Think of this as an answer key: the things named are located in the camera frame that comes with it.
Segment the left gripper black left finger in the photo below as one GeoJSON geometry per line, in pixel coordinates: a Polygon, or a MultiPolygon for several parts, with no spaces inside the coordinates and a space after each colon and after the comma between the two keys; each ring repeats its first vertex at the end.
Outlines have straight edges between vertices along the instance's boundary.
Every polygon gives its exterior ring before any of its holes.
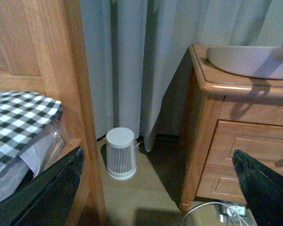
{"type": "Polygon", "coordinates": [[[0,202],[0,226],[64,226],[84,165],[78,146],[0,202]]]}

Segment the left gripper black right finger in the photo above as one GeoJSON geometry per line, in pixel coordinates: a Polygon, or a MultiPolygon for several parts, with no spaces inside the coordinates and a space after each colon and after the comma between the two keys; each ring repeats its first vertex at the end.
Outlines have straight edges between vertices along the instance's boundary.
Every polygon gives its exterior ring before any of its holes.
{"type": "Polygon", "coordinates": [[[283,226],[283,176],[240,149],[232,162],[257,225],[283,226]]]}

